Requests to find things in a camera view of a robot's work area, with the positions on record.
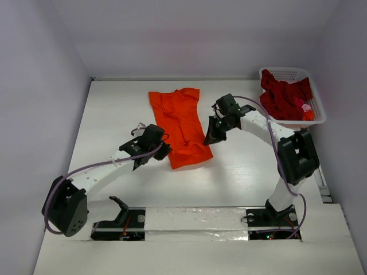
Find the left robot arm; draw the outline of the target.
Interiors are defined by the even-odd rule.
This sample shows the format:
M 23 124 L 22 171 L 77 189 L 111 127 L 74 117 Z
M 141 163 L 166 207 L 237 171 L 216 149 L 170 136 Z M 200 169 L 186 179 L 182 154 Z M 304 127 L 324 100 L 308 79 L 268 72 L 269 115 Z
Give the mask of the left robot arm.
M 128 225 L 129 207 L 120 198 L 109 195 L 106 200 L 94 201 L 93 197 L 150 159 L 163 160 L 172 151 L 167 143 L 169 134 L 157 125 L 140 123 L 131 135 L 108 160 L 80 167 L 52 182 L 41 210 L 48 232 L 72 237 L 87 222 L 92 222 L 94 229 Z

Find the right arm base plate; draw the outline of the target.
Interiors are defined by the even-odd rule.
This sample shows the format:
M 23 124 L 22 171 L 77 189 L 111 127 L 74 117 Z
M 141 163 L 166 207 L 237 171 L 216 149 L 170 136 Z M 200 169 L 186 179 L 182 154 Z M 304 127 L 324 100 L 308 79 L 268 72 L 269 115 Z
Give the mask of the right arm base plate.
M 241 222 L 247 225 L 250 241 L 302 239 L 294 206 L 276 218 L 266 208 L 246 209 Z

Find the orange t shirt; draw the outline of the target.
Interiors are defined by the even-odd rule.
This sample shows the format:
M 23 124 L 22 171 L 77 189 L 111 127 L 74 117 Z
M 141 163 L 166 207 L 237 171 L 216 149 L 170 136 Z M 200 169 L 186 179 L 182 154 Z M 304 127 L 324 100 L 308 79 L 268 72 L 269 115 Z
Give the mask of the orange t shirt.
M 172 169 L 199 164 L 213 158 L 198 117 L 200 90 L 182 88 L 170 93 L 149 92 L 149 101 L 157 125 L 169 134 Z

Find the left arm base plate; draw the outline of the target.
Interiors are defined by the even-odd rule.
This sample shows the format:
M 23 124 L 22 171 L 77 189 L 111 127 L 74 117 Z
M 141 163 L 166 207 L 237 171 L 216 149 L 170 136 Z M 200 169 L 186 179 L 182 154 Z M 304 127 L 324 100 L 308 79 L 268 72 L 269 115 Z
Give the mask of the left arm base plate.
M 145 208 L 129 209 L 124 221 L 100 221 L 92 226 L 91 239 L 94 241 L 144 241 Z

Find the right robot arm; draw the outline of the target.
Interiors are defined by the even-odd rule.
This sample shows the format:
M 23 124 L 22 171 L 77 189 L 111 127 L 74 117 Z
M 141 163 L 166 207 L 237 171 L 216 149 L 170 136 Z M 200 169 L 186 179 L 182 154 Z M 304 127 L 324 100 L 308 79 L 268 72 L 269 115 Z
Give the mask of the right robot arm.
M 279 181 L 266 201 L 264 218 L 276 225 L 289 213 L 294 198 L 299 196 L 300 186 L 319 168 L 319 157 L 307 129 L 286 128 L 272 121 L 267 111 L 259 112 L 249 104 L 240 106 L 236 98 L 229 93 L 216 100 L 203 144 L 225 141 L 227 132 L 238 128 L 272 147 Z

